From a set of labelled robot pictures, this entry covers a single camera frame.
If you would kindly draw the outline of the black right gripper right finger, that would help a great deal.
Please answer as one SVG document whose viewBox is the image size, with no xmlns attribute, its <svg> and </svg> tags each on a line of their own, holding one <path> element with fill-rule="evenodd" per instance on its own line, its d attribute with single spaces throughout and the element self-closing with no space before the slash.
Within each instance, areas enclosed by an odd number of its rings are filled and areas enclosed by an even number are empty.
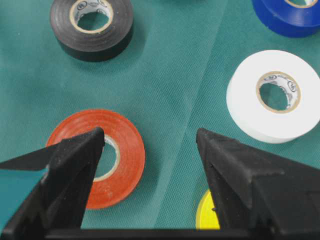
<svg viewBox="0 0 320 240">
<path fill-rule="evenodd" d="M 253 240 L 320 237 L 318 168 L 199 128 L 197 149 L 223 231 Z"/>
</svg>

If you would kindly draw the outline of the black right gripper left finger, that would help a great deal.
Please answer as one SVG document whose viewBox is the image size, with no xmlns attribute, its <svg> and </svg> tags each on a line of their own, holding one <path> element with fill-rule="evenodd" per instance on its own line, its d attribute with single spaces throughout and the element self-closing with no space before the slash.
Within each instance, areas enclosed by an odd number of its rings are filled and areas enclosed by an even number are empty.
<svg viewBox="0 0 320 240">
<path fill-rule="evenodd" d="M 81 226 L 105 145 L 102 128 L 0 164 L 0 237 L 44 240 Z"/>
</svg>

